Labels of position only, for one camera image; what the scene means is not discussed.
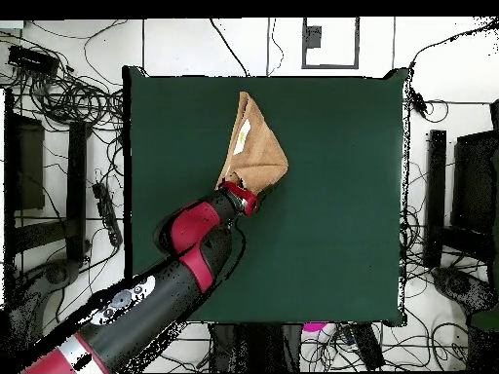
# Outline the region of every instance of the floor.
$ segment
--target floor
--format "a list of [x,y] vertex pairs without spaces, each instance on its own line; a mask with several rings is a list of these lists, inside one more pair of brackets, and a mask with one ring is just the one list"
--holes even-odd
[[[208,19],[148,19],[119,20],[123,24],[102,31],[113,20],[57,20],[28,22],[22,31],[22,40],[9,36],[18,35],[18,31],[0,30],[0,73],[11,74],[12,69],[6,64],[9,43],[26,47],[33,43],[65,56],[68,65],[74,69],[74,75],[88,76],[100,88],[118,91],[121,84],[123,65],[143,66],[148,75],[172,76],[203,74],[208,76],[241,76],[243,69],[230,54]],[[390,69],[407,67],[418,51],[427,45],[437,43],[454,34],[486,24],[486,19],[479,18],[361,18],[360,25],[360,63],[358,70],[301,69],[301,33],[302,19],[270,18],[270,41],[267,68],[267,18],[252,19],[215,19],[214,23],[237,55],[245,69],[252,76],[368,76],[383,77]],[[309,19],[308,25],[321,25],[326,44],[327,36],[332,36],[335,19]],[[432,129],[447,130],[447,159],[452,162],[452,143],[457,136],[491,130],[491,121],[487,104],[499,97],[499,81],[494,74],[499,71],[499,34],[489,31],[470,36],[458,37],[429,48],[418,55],[412,86],[422,93],[426,100],[444,100],[435,103],[433,112],[428,116],[435,125],[423,119],[414,111],[410,114],[410,175],[409,181],[424,174],[426,169],[426,136]],[[32,109],[29,97],[22,98],[25,113]],[[45,151],[45,188],[54,200],[54,204],[65,216],[65,176],[60,170],[67,169],[67,161],[60,155],[67,153],[65,133],[57,125],[47,125]],[[92,136],[88,150],[88,179],[95,182],[100,173],[108,170],[106,155],[107,145],[116,133],[112,125],[103,127],[99,137]],[[117,156],[116,165],[121,168],[123,159]],[[452,188],[452,166],[447,168],[446,219],[450,213],[450,194]],[[123,177],[116,174],[109,180],[113,192],[116,214],[123,217]],[[409,205],[414,207],[423,222],[425,180],[416,179],[409,187]],[[87,238],[93,239],[92,263],[105,260],[112,252],[105,231],[98,218],[92,191],[88,193]],[[54,210],[47,203],[43,210],[25,211],[23,225],[43,220],[54,219]],[[27,251],[17,257],[17,265],[24,270],[33,268],[63,247],[63,243],[53,243]],[[455,257],[446,255],[443,264],[451,263]],[[474,265],[475,262],[463,261],[460,264]],[[424,269],[408,268],[418,275]],[[64,318],[85,303],[92,291],[103,289],[123,276],[124,250],[101,265],[82,274],[65,292],[60,307],[60,317]],[[482,267],[476,272],[484,277]],[[431,276],[414,277],[405,287],[405,306],[408,323],[405,327],[389,328],[375,324],[374,330],[382,334],[384,356],[389,365],[383,370],[445,370],[463,369],[462,354],[466,353],[467,335],[455,325],[444,325],[435,332],[435,340],[447,348],[434,352],[428,346],[427,336],[436,326],[445,322],[464,326],[464,316],[460,308],[440,296],[431,284]],[[46,331],[55,325],[55,312],[61,295],[55,294],[45,313]],[[302,371],[364,370],[358,357],[345,348],[342,357],[327,355],[330,348],[318,346],[318,341],[326,344],[328,334],[335,328],[329,324],[319,333],[303,333]],[[210,335],[207,326],[192,323],[173,342],[164,355],[173,360],[158,358],[146,369],[146,372],[181,372],[191,369],[191,364],[181,365],[176,360],[196,364],[207,353]]]

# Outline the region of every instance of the cable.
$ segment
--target cable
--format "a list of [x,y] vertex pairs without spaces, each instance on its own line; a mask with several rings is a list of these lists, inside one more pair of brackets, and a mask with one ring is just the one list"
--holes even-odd
[[90,289],[90,292],[91,294],[94,294],[94,292],[92,291],[92,283],[90,282],[90,270],[92,268],[92,253],[94,251],[94,238],[96,237],[97,233],[104,230],[105,228],[99,228],[98,230],[96,230],[94,232],[94,234],[92,235],[92,239],[90,240],[90,259],[89,259],[89,267],[87,268],[88,272],[89,272],[89,289]]
[[195,366],[193,363],[191,363],[191,362],[182,362],[182,361],[180,361],[180,360],[177,360],[177,359],[175,359],[175,358],[168,357],[168,356],[166,356],[166,355],[160,355],[160,358],[163,358],[163,359],[165,359],[165,360],[167,360],[167,361],[172,361],[172,362],[175,362],[175,363],[177,363],[177,364],[178,364],[178,366],[177,366],[176,368],[174,368],[174,369],[172,369],[172,370],[170,370],[170,371],[167,371],[167,373],[173,373],[173,372],[174,372],[177,368],[179,368],[179,367],[183,367],[185,370],[187,370],[187,371],[191,371],[191,372],[193,372],[193,373],[201,373],[201,371],[200,371],[200,370],[198,370],[198,369],[196,368],[196,366]]
[[56,308],[56,321],[58,324],[60,324],[60,318],[58,317],[60,313],[60,307],[62,306],[62,303],[64,302],[64,298],[66,296],[66,288],[62,289],[62,296],[60,297],[60,301],[58,302],[58,307]]
[[220,31],[220,29],[218,27],[216,27],[215,23],[213,22],[213,19],[210,19],[210,23],[213,26],[213,28],[216,30],[216,32],[218,33],[218,35],[220,36],[220,38],[222,39],[223,43],[225,44],[225,46],[227,47],[227,49],[229,50],[229,52],[232,54],[232,56],[234,57],[234,59],[236,59],[238,61],[239,65],[241,66],[241,68],[245,72],[245,76],[248,77],[249,74],[248,74],[247,70],[245,69],[245,67],[243,66],[243,64],[241,63],[241,61],[238,59],[238,57],[236,56],[236,54],[234,53],[234,51],[230,48],[229,44],[225,40],[225,37],[223,37],[222,32]]
[[78,39],[78,40],[87,40],[89,38],[91,38],[92,36],[87,36],[87,37],[77,37],[77,36],[66,36],[66,35],[63,35],[63,34],[58,34],[58,33],[54,33],[53,31],[51,30],[48,30],[46,28],[43,28],[41,25],[35,23],[34,20],[29,20],[29,22],[33,25],[35,25],[36,27],[42,29],[43,31],[46,31],[47,33],[50,33],[50,34],[54,34],[55,36],[58,36],[58,37],[65,37],[66,39]]
[[103,77],[98,71],[97,69],[95,69],[92,64],[89,62],[89,59],[87,58],[87,45],[89,44],[89,42],[94,39],[95,37],[97,37],[100,33],[103,33],[104,31],[110,29],[111,27],[115,27],[115,26],[118,26],[120,24],[125,24],[128,20],[126,19],[125,21],[122,21],[122,22],[117,22],[119,19],[116,19],[114,20],[110,25],[108,25],[107,27],[104,27],[103,29],[101,29],[100,31],[98,31],[96,34],[92,35],[91,37],[89,37],[89,39],[85,42],[85,45],[83,46],[83,53],[85,55],[85,61],[89,64],[89,66],[94,70],[94,72],[100,76],[102,79],[104,79],[107,83],[111,84],[111,85],[114,85],[114,86],[121,86],[120,84],[117,84],[117,83],[112,83],[110,82],[109,80],[107,80],[105,77]]
[[45,189],[45,187],[40,183],[38,182],[36,179],[33,179],[31,176],[29,176],[28,174],[24,173],[24,172],[20,172],[19,171],[19,174],[20,175],[23,175],[24,177],[28,178],[31,182],[39,185],[42,190],[45,192],[45,194],[47,195],[47,197],[49,197],[49,201],[52,205],[52,208],[54,209],[54,212],[56,213],[56,216],[58,217],[58,221],[60,223],[60,226],[62,227],[62,232],[64,233],[64,239],[67,240],[67,231],[66,231],[66,226],[64,224],[64,221],[62,221],[62,219],[60,218],[60,214],[58,212],[58,209],[56,208],[56,205],[54,204],[54,201],[51,197],[51,194],[49,194],[49,192]]
[[275,70],[279,69],[281,67],[281,64],[283,64],[283,59],[285,58],[285,53],[283,52],[283,49],[281,49],[281,46],[279,46],[277,44],[276,40],[274,39],[274,31],[276,28],[276,21],[277,21],[277,18],[274,18],[274,25],[272,26],[271,38],[272,38],[272,42],[274,42],[274,45],[276,45],[277,48],[281,51],[281,61],[279,62],[279,65],[277,67],[273,68],[267,76],[270,76],[272,73],[274,73]]
[[[445,327],[447,325],[451,325],[453,327],[456,327],[456,328],[459,328],[461,331],[463,331],[466,335],[468,335],[468,330],[464,329],[461,325],[459,324],[456,324],[455,322],[443,322],[442,324],[439,324],[437,325],[433,330],[432,330],[432,334],[430,336],[430,341],[431,341],[431,347],[432,347],[432,352],[433,352],[433,355],[434,355],[434,358],[435,358],[435,362],[437,363],[439,369],[441,371],[444,371],[443,367],[441,366],[441,363],[440,363],[440,360],[441,359],[446,359],[446,358],[441,358],[439,357],[438,353],[437,353],[437,347],[438,346],[435,346],[435,333],[441,329],[442,327]],[[450,354],[452,356],[454,356],[455,358],[459,359],[460,361],[465,361],[463,359],[461,359],[459,356],[457,355],[453,355],[451,352],[448,352],[448,351],[445,351],[447,354]]]
[[425,46],[418,53],[416,53],[416,55],[412,59],[411,63],[409,64],[409,69],[412,69],[414,67],[414,65],[416,64],[417,57],[422,52],[424,52],[424,51],[426,51],[426,50],[428,50],[430,48],[433,48],[435,46],[442,45],[442,44],[447,43],[447,42],[452,42],[452,41],[456,40],[458,37],[461,37],[461,36],[467,36],[467,35],[478,33],[478,32],[485,31],[485,30],[497,29],[497,28],[499,28],[498,27],[498,23],[499,23],[499,18],[495,18],[494,20],[490,21],[489,23],[487,23],[484,26],[476,27],[476,28],[471,29],[471,30],[466,30],[466,31],[463,31],[461,33],[454,34],[454,35],[452,35],[450,37],[447,37],[446,39],[443,39],[443,40],[441,40],[441,41],[439,41],[437,43],[433,43],[431,45]]
[[[111,254],[110,254],[110,255],[109,255],[109,256],[108,256],[105,260],[102,260],[102,261],[98,262],[97,264],[94,264],[94,265],[93,265],[93,266],[95,266],[95,265],[101,264],[102,262],[104,262],[104,261],[105,261],[104,265],[102,266],[102,268],[100,269],[100,271],[98,272],[98,274],[97,274],[97,275],[96,275],[96,276],[92,279],[92,281],[90,282],[90,284],[93,284],[93,283],[96,281],[96,279],[98,278],[98,276],[100,276],[100,273],[102,273],[102,271],[104,270],[104,268],[105,268],[105,266],[107,265],[107,263],[109,262],[109,260],[110,260],[113,256],[115,256],[115,255],[118,253],[119,249],[120,249],[120,248],[114,248],[113,252],[112,252],[112,253],[111,253]],[[87,291],[87,289],[89,289],[89,288],[88,288],[88,287],[84,288],[84,289],[83,289],[83,291],[81,291],[81,292],[80,292],[80,293],[79,293],[79,294],[78,294],[78,295],[77,295],[77,296],[76,296],[76,297],[75,297],[75,298],[74,298],[74,299],[73,299],[73,300],[72,300],[72,301],[71,301],[71,302],[70,302],[67,306],[65,306],[65,307],[64,307],[62,310],[60,310],[58,313],[59,313],[59,314],[61,314],[62,312],[64,312],[64,311],[65,311],[65,310],[66,310],[66,309],[67,309],[67,308],[68,308],[71,304],[73,304],[73,303],[74,303],[74,302],[75,302],[78,298],[80,298],[80,297],[83,295],[83,293],[84,293],[85,291]],[[49,324],[50,324],[52,321],[54,321],[55,319],[56,319],[56,318],[52,318],[49,322],[47,322],[47,324],[45,324],[45,325],[44,325],[43,329],[45,329],[45,328],[47,327],[47,325],[49,325]]]

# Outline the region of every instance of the power strip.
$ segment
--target power strip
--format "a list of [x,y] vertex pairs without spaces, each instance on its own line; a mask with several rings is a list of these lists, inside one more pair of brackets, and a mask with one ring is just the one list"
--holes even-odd
[[123,243],[123,236],[121,235],[120,227],[118,226],[118,220],[114,213],[114,205],[109,196],[109,191],[107,187],[102,183],[96,183],[92,186],[94,191],[94,196],[97,201],[98,214],[102,218],[102,223],[107,229],[109,234],[109,241],[114,247],[118,247]]

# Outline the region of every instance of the cloth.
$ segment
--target cloth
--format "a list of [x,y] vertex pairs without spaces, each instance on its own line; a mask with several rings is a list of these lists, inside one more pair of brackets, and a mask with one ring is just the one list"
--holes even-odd
[[288,170],[288,160],[276,135],[269,129],[256,102],[246,92],[239,93],[239,107],[232,129],[227,159],[216,181],[223,179],[242,186],[255,195],[275,184]]

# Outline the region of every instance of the white floor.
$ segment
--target white floor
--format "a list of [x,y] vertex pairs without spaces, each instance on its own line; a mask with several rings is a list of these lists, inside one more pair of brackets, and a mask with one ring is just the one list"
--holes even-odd
[[[323,36],[334,28],[334,19],[309,19],[309,25],[323,26]],[[360,66],[359,70],[303,70],[301,69],[301,32],[302,19],[282,18],[271,21],[271,30],[275,22],[273,38],[279,45],[270,41],[269,71],[273,68],[273,76],[369,76],[382,77],[393,67],[407,67],[416,53],[427,45],[439,42],[454,34],[473,29],[485,24],[483,19],[473,18],[361,18],[360,41]],[[121,70],[123,65],[142,64],[149,75],[172,76],[184,74],[200,74],[210,76],[241,76],[243,70],[238,62],[231,56],[222,40],[211,27],[208,19],[149,19],[144,23],[144,47],[142,49],[142,20],[128,20],[124,24],[102,32],[88,41],[85,59],[84,46],[88,37],[111,24],[113,20],[63,20],[41,21],[35,23],[46,30],[63,36],[44,31],[42,28],[28,23],[22,32],[25,40],[0,37],[0,73],[10,74],[11,68],[6,63],[7,47],[5,41],[22,44],[26,47],[33,46],[30,42],[52,49],[65,55],[69,65],[74,68],[75,75],[85,75],[97,79],[111,91],[120,89]],[[265,76],[267,62],[267,18],[257,19],[215,19],[228,44],[232,47],[246,70],[253,76]],[[411,148],[409,180],[419,176],[426,170],[426,139],[431,129],[447,131],[447,161],[452,162],[453,143],[460,135],[478,131],[491,130],[489,108],[490,103],[499,98],[499,34],[497,32],[478,33],[472,36],[462,36],[453,42],[429,48],[422,52],[415,66],[415,75],[412,86],[422,93],[426,100],[440,99],[448,102],[447,117],[437,123],[430,123],[415,112],[411,112]],[[29,108],[29,99],[26,98],[24,108]],[[431,120],[439,120],[445,113],[443,104],[435,104],[435,111],[429,116]],[[104,140],[114,138],[113,131],[99,134]],[[67,139],[61,132],[46,133],[44,165],[59,163],[67,169],[67,161],[56,155],[67,154]],[[95,136],[89,141],[88,178],[96,181],[100,170],[107,170],[109,161],[105,153],[106,146]],[[123,159],[118,156],[116,164],[122,164]],[[447,219],[450,212],[450,194],[452,188],[453,168],[447,168],[448,196],[446,202]],[[117,176],[110,181],[111,191],[114,192],[114,204],[119,217],[123,216],[123,178]],[[58,168],[46,168],[45,187],[51,194],[61,216],[65,216],[65,176]],[[409,191],[409,204],[420,209],[424,198],[425,182],[418,179]],[[89,218],[98,218],[96,204],[92,191],[88,193]],[[419,212],[420,223],[424,219],[424,207]],[[37,218],[54,217],[50,203],[42,211],[25,211],[24,215]],[[40,222],[40,219],[24,218],[24,225]],[[97,229],[101,228],[99,220],[87,222],[87,238],[91,239]],[[35,267],[44,262],[55,250],[63,247],[63,243],[54,243],[26,252],[23,257],[18,257],[17,264],[24,270]],[[96,233],[92,261],[97,262],[106,258],[112,251],[105,231]],[[446,263],[455,259],[445,256]],[[107,287],[123,276],[124,251],[123,249],[105,267],[100,265],[82,274],[80,278],[70,285],[61,306],[64,318],[76,308],[86,302],[91,294],[89,280],[98,277],[92,283],[93,291]],[[421,269],[409,268],[416,274]],[[464,317],[457,305],[440,296],[432,285],[424,279],[411,280],[405,290],[407,298],[406,307],[426,325],[430,331],[442,322],[456,322],[464,325]],[[60,300],[60,294],[55,294],[51,299],[45,314],[47,331],[54,325],[55,310]],[[303,339],[313,338],[322,342],[327,341],[324,332],[303,334]],[[411,314],[408,314],[408,324],[405,327],[393,330],[383,328],[383,346],[386,350],[385,358],[392,363],[407,363],[404,368],[409,370],[435,370],[439,369],[434,355],[430,354],[425,336],[425,327]],[[412,337],[405,341],[405,347],[390,347],[397,342]],[[209,333],[205,325],[191,324],[181,334],[180,340],[175,341],[166,351],[165,355],[180,359],[184,362],[196,364],[201,360],[209,347]],[[458,328],[446,326],[436,334],[436,340],[451,346],[456,343],[466,347],[466,334]],[[302,348],[304,359],[317,359],[317,345],[304,344]],[[344,353],[345,357],[355,363],[357,357]],[[425,367],[416,367],[410,364],[426,364]],[[303,371],[309,369],[320,371],[324,367],[301,362]],[[440,359],[442,367],[446,370],[463,369],[463,362],[454,356]],[[347,365],[343,358],[337,357],[334,366]],[[148,372],[168,372],[178,364],[158,358],[146,369]],[[348,368],[339,371],[352,371]],[[175,372],[185,371],[183,367],[176,368]]]

